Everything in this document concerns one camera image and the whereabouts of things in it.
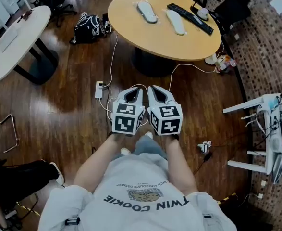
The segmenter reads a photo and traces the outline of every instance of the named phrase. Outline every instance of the white t-shirt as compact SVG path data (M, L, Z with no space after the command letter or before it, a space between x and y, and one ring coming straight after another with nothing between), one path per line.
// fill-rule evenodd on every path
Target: white t-shirt
M167 161L157 154L120 157L93 194L79 186L52 190L38 231L236 230L206 192L184 196L167 179ZM79 225L65 226L72 217Z

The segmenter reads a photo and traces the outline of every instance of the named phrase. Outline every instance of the shoe insole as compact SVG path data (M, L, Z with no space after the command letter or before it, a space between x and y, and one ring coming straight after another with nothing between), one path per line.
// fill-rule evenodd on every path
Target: shoe insole
M144 2L141 1L137 4L137 10L141 13L141 15L143 16L143 18L148 22L148 23L156 23L157 17L150 5L149 2Z
M168 10L166 12L166 16L168 17L170 23L173 25L175 32L178 35L184 35L185 29L181 16L174 10Z

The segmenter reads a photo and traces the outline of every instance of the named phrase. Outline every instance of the white sneaker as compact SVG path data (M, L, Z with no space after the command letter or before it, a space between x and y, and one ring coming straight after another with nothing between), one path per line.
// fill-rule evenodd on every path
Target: white sneaker
M131 151L129 151L127 148L122 148L121 154L127 156L131 154Z
M55 166L56 170L58 171L59 173L59 177L56 180L57 183L59 183L60 185L63 185L65 180L64 180L64 176L63 174L60 172L58 166L55 164L55 163L50 163L51 165Z
M145 135L149 136L151 139L153 138L152 132L147 132Z

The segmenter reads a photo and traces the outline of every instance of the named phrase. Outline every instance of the black bag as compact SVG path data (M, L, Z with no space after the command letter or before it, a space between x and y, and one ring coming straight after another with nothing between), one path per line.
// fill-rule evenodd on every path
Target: black bag
M100 18L83 12L74 27L74 37L69 42L71 44L93 43L101 34L105 35L100 25Z

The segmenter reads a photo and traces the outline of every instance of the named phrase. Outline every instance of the round wooden table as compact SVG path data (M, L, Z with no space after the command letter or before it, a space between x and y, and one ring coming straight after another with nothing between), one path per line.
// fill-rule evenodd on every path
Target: round wooden table
M148 1L158 17L156 24L147 23L137 11L139 1ZM197 26L182 18L187 34L180 36L170 24L166 10L167 5L175 3L190 11L192 0L113 0L108 8L109 21L115 31L136 47L133 56L135 67L142 73L161 77L168 75L177 61L198 61L215 53L221 43L217 24L209 16L206 23L212 27L208 35Z
M52 77L59 58L57 53L48 50L39 38L48 24L50 16L51 10L49 7L36 7L26 21L18 18L3 34L0 44L1 40L11 33L10 30L17 31L16 38L8 47L4 51L0 48L0 80L5 78L12 70L36 85L41 85ZM44 55L40 55L32 48L34 44ZM18 65L28 51L36 58L31 65L30 72L25 71Z

